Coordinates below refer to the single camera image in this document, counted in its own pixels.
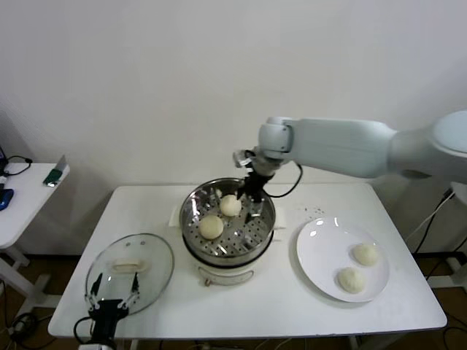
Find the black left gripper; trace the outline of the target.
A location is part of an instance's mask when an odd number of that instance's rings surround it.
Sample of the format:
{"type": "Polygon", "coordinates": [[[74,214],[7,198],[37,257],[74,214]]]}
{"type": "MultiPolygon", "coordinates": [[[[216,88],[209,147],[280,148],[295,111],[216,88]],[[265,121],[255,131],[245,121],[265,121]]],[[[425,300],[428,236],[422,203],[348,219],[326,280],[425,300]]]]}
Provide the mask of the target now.
{"type": "Polygon", "coordinates": [[[94,321],[90,343],[114,343],[118,322],[127,317],[127,309],[139,299],[139,274],[134,273],[130,293],[123,301],[121,299],[99,301],[97,294],[101,280],[102,273],[92,283],[90,291],[85,293],[85,300],[91,310],[89,316],[94,321]]]}

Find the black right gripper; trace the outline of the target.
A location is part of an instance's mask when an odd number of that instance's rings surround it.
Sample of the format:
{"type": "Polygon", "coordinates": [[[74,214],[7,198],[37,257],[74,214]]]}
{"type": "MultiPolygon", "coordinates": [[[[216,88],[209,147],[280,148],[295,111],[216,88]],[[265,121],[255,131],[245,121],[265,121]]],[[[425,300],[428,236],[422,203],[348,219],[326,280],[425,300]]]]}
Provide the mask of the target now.
{"type": "Polygon", "coordinates": [[[250,197],[247,205],[247,214],[245,223],[253,221],[261,216],[263,211],[263,187],[273,178],[273,175],[264,176],[256,171],[251,171],[244,178],[243,184],[240,184],[236,190],[236,199],[250,197]]]}

